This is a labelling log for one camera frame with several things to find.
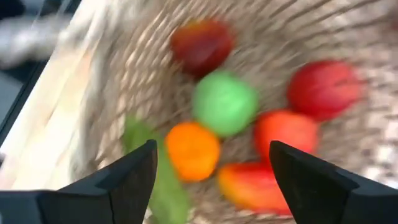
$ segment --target green leaf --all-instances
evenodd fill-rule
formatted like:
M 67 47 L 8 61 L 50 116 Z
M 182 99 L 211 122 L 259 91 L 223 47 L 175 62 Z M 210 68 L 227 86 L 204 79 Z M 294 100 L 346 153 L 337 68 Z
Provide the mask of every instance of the green leaf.
M 126 118 L 122 137 L 125 154 L 135 150 L 150 139 L 157 141 L 158 164 L 149 208 L 158 224 L 185 224 L 191 202 L 170 162 L 164 139 L 143 121 L 139 121 L 133 116 Z

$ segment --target green apple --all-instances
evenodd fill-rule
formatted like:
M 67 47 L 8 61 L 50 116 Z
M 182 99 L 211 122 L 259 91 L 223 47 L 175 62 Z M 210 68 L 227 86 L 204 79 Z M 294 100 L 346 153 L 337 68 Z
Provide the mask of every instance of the green apple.
M 227 71 L 207 75 L 198 83 L 193 96 L 195 119 L 220 137 L 244 130 L 258 107 L 256 90 Z

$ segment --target woven basket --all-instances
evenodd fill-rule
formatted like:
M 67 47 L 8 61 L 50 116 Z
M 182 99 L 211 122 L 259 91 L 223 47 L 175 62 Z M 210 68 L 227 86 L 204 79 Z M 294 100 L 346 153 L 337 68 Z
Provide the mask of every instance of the woven basket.
M 116 20 L 112 32 L 105 33 L 98 43 L 93 63 L 94 88 L 81 127 L 84 153 L 75 158 L 75 178 L 121 156 L 119 138 L 127 114 L 147 120 L 162 134 L 178 122 L 192 119 L 190 99 L 195 83 L 171 63 L 169 36 L 190 19 L 213 16 L 226 21 L 237 40 L 223 68 L 257 88 L 261 111 L 285 106 L 286 81 L 309 61 L 338 58 L 357 65 L 361 79 L 367 83 L 366 97 L 340 118 L 322 125 L 320 156 L 398 187 L 398 67 L 394 58 L 398 34 L 389 19 L 391 3 L 123 1 L 119 8 L 140 16 L 134 22 Z M 223 140 L 219 165 L 256 158 L 253 151 L 249 128 Z M 195 202 L 192 223 L 294 223 L 272 214 L 253 215 L 235 209 L 220 195 L 214 178 L 190 184 L 187 189 Z

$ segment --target red fruit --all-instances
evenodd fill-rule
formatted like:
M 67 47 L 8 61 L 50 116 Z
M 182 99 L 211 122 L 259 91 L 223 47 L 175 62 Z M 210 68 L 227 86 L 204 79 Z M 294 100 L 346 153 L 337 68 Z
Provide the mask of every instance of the red fruit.
M 254 146 L 269 167 L 269 146 L 273 140 L 314 154 L 318 145 L 318 124 L 310 117 L 289 110 L 263 113 L 254 124 Z
M 240 209 L 291 215 L 273 172 L 261 162 L 226 165 L 217 180 L 223 195 Z
M 182 63 L 184 72 L 202 78 L 226 60 L 233 38 L 225 24 L 204 20 L 179 27 L 170 44 L 174 59 Z
M 394 30 L 398 30 L 398 5 L 395 5 L 390 12 L 391 24 Z
M 293 76 L 287 98 L 294 110 L 324 121 L 344 112 L 361 97 L 362 90 L 351 65 L 321 60 L 304 65 Z

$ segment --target orange fruit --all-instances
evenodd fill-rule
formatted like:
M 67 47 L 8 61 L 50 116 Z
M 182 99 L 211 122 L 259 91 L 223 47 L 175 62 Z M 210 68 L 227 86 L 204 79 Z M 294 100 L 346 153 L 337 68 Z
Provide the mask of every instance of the orange fruit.
M 220 140 L 196 122 L 174 126 L 166 136 L 169 158 L 180 178 L 196 182 L 208 178 L 221 154 Z

